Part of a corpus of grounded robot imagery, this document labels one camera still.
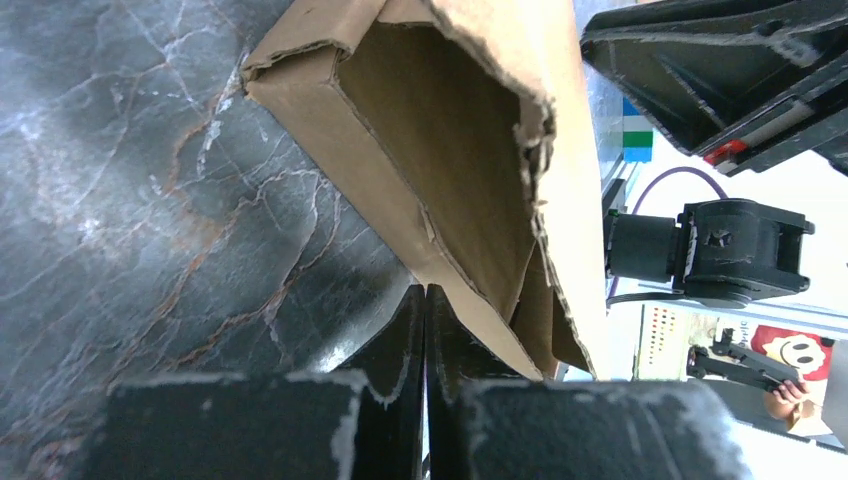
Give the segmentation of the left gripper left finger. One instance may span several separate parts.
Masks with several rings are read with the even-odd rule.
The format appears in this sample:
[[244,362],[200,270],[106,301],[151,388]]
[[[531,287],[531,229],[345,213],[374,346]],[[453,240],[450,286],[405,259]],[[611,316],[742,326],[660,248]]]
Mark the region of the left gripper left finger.
[[83,479],[418,479],[424,289],[330,372],[163,375],[115,387]]

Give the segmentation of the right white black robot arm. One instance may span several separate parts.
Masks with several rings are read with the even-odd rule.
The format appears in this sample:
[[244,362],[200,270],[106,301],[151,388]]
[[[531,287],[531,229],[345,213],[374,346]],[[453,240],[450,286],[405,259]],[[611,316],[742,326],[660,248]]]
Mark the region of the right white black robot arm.
[[[806,151],[847,170],[843,1],[657,1],[594,15],[580,47],[670,144],[726,176]],[[799,266],[813,232],[802,214],[747,199],[688,204],[676,219],[616,214],[607,270],[739,309],[809,288]]]

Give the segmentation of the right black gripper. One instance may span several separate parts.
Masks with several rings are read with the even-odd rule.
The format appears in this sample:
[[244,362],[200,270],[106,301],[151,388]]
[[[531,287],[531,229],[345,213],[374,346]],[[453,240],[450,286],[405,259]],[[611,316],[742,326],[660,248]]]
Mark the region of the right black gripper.
[[733,177],[806,151],[847,174],[844,1],[658,1],[594,15],[584,60]]

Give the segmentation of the cardboard box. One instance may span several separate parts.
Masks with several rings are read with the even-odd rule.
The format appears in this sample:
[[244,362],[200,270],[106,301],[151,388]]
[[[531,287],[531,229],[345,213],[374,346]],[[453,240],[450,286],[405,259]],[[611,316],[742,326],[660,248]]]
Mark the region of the cardboard box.
[[601,175],[570,1],[296,1],[247,94],[531,379],[613,375]]

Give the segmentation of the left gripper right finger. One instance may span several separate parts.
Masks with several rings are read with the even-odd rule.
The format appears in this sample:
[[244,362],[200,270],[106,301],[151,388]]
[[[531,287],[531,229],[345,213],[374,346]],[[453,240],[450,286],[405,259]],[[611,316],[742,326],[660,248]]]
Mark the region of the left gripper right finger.
[[749,479],[720,398],[700,383],[533,381],[425,297],[435,479]]

